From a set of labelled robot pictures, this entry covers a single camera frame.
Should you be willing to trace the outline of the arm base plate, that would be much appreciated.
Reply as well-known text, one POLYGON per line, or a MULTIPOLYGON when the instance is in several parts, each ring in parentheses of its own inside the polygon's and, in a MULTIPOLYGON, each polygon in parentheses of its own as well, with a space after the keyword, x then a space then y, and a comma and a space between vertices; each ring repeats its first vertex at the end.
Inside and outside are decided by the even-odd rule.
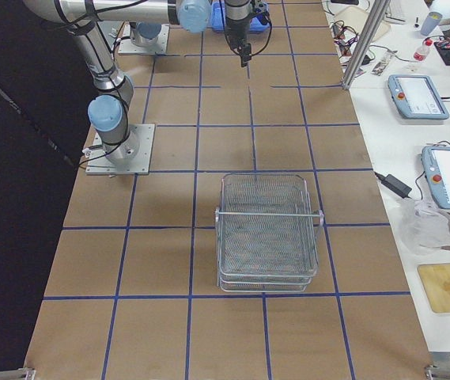
POLYGON ((118 53, 120 55, 165 55, 168 46, 169 26, 161 25, 161 30, 153 39, 131 32, 126 24, 123 28, 118 53))
POLYGON ((154 124, 130 124, 130 135, 117 150, 104 157, 105 151, 96 132, 89 161, 85 163, 88 175, 148 175, 155 133, 154 124))

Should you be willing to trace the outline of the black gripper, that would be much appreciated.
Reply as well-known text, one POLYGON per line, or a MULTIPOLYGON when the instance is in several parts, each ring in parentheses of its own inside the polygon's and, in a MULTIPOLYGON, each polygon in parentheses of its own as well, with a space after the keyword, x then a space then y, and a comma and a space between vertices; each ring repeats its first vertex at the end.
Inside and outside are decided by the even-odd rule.
POLYGON ((252 58, 252 52, 251 52, 251 44, 240 43, 236 48, 236 53, 240 57, 240 66, 241 67, 247 67, 248 63, 251 61, 252 58))

